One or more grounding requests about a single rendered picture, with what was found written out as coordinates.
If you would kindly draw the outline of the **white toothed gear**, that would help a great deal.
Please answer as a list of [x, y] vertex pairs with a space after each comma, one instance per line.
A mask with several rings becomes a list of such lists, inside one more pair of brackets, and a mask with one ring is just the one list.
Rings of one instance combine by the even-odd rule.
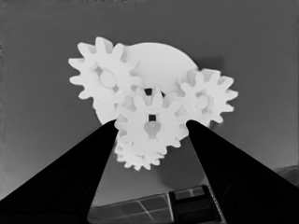
[[141, 86], [142, 78], [134, 76], [138, 66], [136, 59], [128, 59], [128, 47], [122, 43], [113, 45], [102, 36], [93, 44], [79, 42], [80, 58], [70, 58], [68, 63], [78, 74], [69, 81], [83, 87], [80, 99], [93, 99], [93, 106], [122, 104], [123, 99], [133, 93], [133, 86]]
[[229, 104], [238, 96], [237, 91], [230, 89], [235, 81], [232, 77], [223, 76], [219, 70], [191, 70], [185, 78], [176, 82], [183, 92], [179, 100], [188, 114], [188, 120], [196, 120], [206, 127], [211, 121], [222, 124], [221, 114], [235, 109]]
[[156, 139], [128, 140], [118, 137], [115, 154], [116, 160], [123, 162], [125, 168], [134, 168], [137, 171], [145, 168], [150, 171], [152, 165], [160, 165], [160, 159], [165, 157], [167, 149], [166, 145]]
[[154, 89], [147, 96], [137, 89], [132, 102], [124, 102], [115, 127], [125, 132], [121, 142], [130, 149], [160, 150], [180, 147], [180, 140], [189, 134], [186, 120], [182, 104], [173, 94], [163, 97], [159, 89]]

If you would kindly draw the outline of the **dark robot body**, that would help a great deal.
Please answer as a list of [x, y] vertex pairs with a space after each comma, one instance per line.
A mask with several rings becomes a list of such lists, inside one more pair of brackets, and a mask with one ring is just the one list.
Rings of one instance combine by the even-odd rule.
[[169, 199], [173, 224], [225, 224], [207, 185], [170, 191]]

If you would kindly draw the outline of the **white round carrier with pins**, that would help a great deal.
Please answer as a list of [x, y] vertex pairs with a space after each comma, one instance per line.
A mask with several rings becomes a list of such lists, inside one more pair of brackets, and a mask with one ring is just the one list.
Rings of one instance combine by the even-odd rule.
[[161, 43], [124, 46], [100, 39], [88, 50], [91, 55], [86, 62], [102, 90], [93, 96], [93, 107], [103, 124], [118, 116], [116, 105], [135, 94], [134, 86], [142, 89], [158, 86], [169, 92], [175, 88], [176, 79], [197, 67], [186, 53]]

